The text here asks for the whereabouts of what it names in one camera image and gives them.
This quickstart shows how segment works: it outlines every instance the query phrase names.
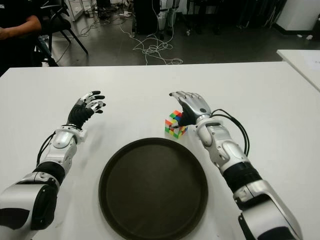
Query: black chair leg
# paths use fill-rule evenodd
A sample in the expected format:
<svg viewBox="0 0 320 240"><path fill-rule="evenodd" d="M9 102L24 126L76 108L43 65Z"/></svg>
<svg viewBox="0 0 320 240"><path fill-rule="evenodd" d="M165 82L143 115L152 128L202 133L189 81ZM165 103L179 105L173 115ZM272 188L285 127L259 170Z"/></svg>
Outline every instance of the black chair leg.
<svg viewBox="0 0 320 240"><path fill-rule="evenodd" d="M49 51L52 53L52 34L49 34Z"/></svg>
<svg viewBox="0 0 320 240"><path fill-rule="evenodd" d="M81 48L83 49L83 51L88 54L87 49L85 48L85 46L82 45L82 43L79 41L79 39L77 38L77 36L74 34L74 32L71 29L68 29L68 31L70 32L70 34L74 37L74 39L77 41L77 43L81 46Z"/></svg>
<svg viewBox="0 0 320 240"><path fill-rule="evenodd" d="M44 54L44 56L48 59L48 64L50 67L59 67L56 61L47 53L47 51L44 49L42 46L41 42L37 39L36 42L36 47L41 50L41 52Z"/></svg>
<svg viewBox="0 0 320 240"><path fill-rule="evenodd" d="M64 31L60 31L60 33L64 36L65 39L67 39L67 41L69 43L71 43L70 39L68 38L68 36L64 33Z"/></svg>

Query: robotic arm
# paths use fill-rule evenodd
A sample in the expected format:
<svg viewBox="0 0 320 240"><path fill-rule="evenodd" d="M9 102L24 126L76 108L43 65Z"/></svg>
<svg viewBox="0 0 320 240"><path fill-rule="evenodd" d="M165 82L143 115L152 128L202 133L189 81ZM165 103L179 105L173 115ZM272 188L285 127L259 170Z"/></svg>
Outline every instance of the robotic arm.
<svg viewBox="0 0 320 240"><path fill-rule="evenodd" d="M206 101L196 93L170 93L181 104L179 126L195 125L196 133L208 150L242 210L239 224L247 240L302 240L300 226L280 197L261 178L221 121L211 118Z"/></svg>
<svg viewBox="0 0 320 240"><path fill-rule="evenodd" d="M52 223L59 188L71 168L77 144L86 138L81 127L94 113L101 114L106 105L101 101L105 97L99 94L89 92L76 102L66 125L51 135L48 153L41 162L44 150L40 150L35 170L0 194L0 240L30 240Z"/></svg>

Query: robot finger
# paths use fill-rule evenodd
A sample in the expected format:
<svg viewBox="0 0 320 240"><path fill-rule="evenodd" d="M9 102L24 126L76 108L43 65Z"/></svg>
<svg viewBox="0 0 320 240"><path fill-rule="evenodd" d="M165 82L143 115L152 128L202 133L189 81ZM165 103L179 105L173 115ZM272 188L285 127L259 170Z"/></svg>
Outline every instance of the robot finger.
<svg viewBox="0 0 320 240"><path fill-rule="evenodd" d="M96 113L97 111L99 111L103 106L105 106L106 104L103 101L98 101L95 102L90 109L93 110L94 113Z"/></svg>
<svg viewBox="0 0 320 240"><path fill-rule="evenodd" d="M179 98L184 98L184 96L181 96L177 91L174 91L174 92L170 92L169 93L169 96L172 96L174 97L175 99L177 99L179 102L180 102L180 99Z"/></svg>
<svg viewBox="0 0 320 240"><path fill-rule="evenodd" d="M97 104L97 102L95 102L95 101L92 101L92 102L89 102L86 106L85 106L85 108L86 109L90 109L92 106L94 106L95 104Z"/></svg>
<svg viewBox="0 0 320 240"><path fill-rule="evenodd" d="M186 98L187 94L184 91L178 91L178 94L180 94L182 97Z"/></svg>
<svg viewBox="0 0 320 240"><path fill-rule="evenodd" d="M186 97L186 98L188 98L188 97L189 97L189 98L192 98L192 92L187 92L187 93L185 94L185 97Z"/></svg>
<svg viewBox="0 0 320 240"><path fill-rule="evenodd" d="M192 98L202 99L202 96L200 96L198 93L191 93Z"/></svg>
<svg viewBox="0 0 320 240"><path fill-rule="evenodd" d="M96 96L96 95L93 95L93 96L90 96L89 98L88 98L88 100L87 100L87 104L88 103L90 103L90 102L92 102L92 101L94 101L94 100L102 100L102 99L105 99L106 97L105 96L103 96L103 95L98 95L98 96Z"/></svg>

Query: white tabletop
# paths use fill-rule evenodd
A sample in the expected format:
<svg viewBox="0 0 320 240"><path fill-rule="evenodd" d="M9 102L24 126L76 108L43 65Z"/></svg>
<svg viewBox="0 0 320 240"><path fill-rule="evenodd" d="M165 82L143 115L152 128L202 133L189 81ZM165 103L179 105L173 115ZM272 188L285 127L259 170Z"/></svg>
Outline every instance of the white tabletop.
<svg viewBox="0 0 320 240"><path fill-rule="evenodd" d="M10 69L0 78L0 192L34 169L44 139L92 90L107 96L107 106L84 125L88 138L60 188L54 222L34 240L122 239L101 214L100 175L122 146L172 139L164 119L181 109L168 95L176 90L197 92L212 110L238 118L250 137L252 164L296 216L304 239L318 239L320 94L286 62ZM225 125L243 146L237 128ZM232 192L193 128L178 142L197 157L209 188L202 220L184 239L243 240Z"/></svg>
<svg viewBox="0 0 320 240"><path fill-rule="evenodd" d="M320 50L277 50L276 53L320 92Z"/></svg>

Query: wire bundle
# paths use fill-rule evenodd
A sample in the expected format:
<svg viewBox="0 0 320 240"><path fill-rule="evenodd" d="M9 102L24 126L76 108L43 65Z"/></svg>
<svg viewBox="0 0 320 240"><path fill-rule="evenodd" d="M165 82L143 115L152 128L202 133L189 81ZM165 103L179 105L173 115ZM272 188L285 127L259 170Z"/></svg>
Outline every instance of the wire bundle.
<svg viewBox="0 0 320 240"><path fill-rule="evenodd" d="M36 158L36 166L39 165L41 155L44 153L46 148L49 146L49 143L50 143L50 141L52 140L52 138L54 137L55 134L56 134L56 132L54 131L50 136L47 137L47 139L43 142L42 146L40 147L38 156Z"/></svg>
<svg viewBox="0 0 320 240"><path fill-rule="evenodd" d="M154 9L153 1L151 1L151 4L152 4L152 10L153 10L156 18L158 18L157 13ZM145 65L148 65L147 56L150 56L150 57L156 58L156 59L160 59L164 62L165 65L179 65L179 64L184 63L184 61L182 61L178 57L175 57L172 59L166 59L166 58L162 57L160 54L160 52L163 50L172 50L174 48L171 44L169 44L169 42L174 38L174 17L172 17L172 36L171 36L170 40L166 41L166 42L159 40L157 38L157 36L155 35L155 33L146 36L146 38L144 40L140 41L139 39L131 36L131 34L129 32L124 31L121 27L120 27L120 29L123 33L128 34L128 36L131 39L134 39L139 42L136 46L134 46L134 48L132 50L133 51L141 50L142 54L144 54ZM144 42L147 40L156 40L156 45L151 44L147 48L145 48Z"/></svg>
<svg viewBox="0 0 320 240"><path fill-rule="evenodd" d="M218 111L223 112L225 114L214 114L215 112L218 112ZM211 113L210 118L213 118L213 117L223 117L223 118L229 119L231 122L233 122L240 129L240 131L243 135L243 138L244 138L244 151L243 152L246 156L248 156L249 149L250 149L250 141L249 141L249 136L248 136L247 131L244 128L244 126L242 126L242 124L236 118L234 118L228 112L226 112L225 110L223 110L221 108L216 109Z"/></svg>

